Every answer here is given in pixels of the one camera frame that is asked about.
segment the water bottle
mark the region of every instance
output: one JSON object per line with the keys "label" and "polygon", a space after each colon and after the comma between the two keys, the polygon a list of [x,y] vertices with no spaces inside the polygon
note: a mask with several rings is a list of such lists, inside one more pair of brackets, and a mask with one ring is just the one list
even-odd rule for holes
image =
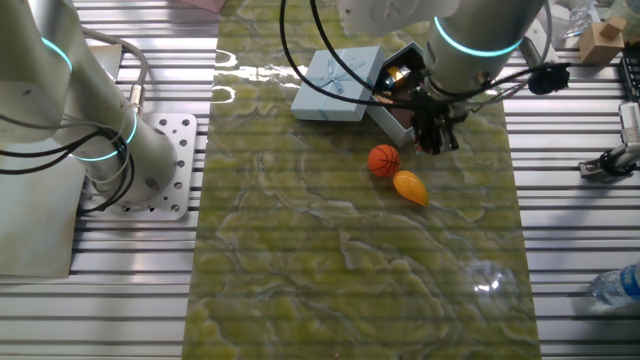
{"label": "water bottle", "polygon": [[604,308],[640,301],[639,264],[599,275],[591,284],[591,291],[597,303]]}

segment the green marble mat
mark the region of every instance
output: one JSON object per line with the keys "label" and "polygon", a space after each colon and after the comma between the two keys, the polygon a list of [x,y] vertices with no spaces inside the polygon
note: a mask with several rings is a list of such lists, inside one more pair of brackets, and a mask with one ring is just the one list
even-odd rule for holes
{"label": "green marble mat", "polygon": [[[308,3],[289,2],[305,65],[323,46]],[[322,5],[337,48],[426,43],[427,24],[347,38]],[[367,169],[391,143],[371,119],[290,114],[278,6],[224,8],[183,358],[539,359],[502,107],[458,126],[457,152],[401,151],[430,191],[414,206]]]}

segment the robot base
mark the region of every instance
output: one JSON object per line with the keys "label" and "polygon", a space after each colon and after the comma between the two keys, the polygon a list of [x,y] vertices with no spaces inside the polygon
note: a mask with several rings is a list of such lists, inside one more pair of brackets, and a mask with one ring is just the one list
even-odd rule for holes
{"label": "robot base", "polygon": [[[144,114],[144,121],[165,133],[173,143],[176,153],[176,172],[171,182],[158,194],[141,204],[116,204],[103,212],[96,212],[83,219],[91,221],[155,222],[176,221],[188,209],[193,157],[196,147],[198,122],[195,116],[185,114]],[[99,196],[83,194],[80,204],[89,209],[102,203]]]}

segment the yellow toy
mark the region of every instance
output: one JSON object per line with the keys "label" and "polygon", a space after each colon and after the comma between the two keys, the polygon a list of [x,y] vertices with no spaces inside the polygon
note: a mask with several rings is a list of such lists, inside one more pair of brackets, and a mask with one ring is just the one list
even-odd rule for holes
{"label": "yellow toy", "polygon": [[415,174],[402,170],[393,177],[393,185],[404,198],[422,206],[429,206],[427,188]]}

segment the orange ball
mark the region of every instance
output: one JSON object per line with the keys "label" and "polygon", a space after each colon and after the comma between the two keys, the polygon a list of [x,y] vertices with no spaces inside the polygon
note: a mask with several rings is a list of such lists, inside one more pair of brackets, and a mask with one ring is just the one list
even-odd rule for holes
{"label": "orange ball", "polygon": [[378,145],[369,153],[369,170],[377,176],[389,177],[398,172],[400,154],[389,145]]}

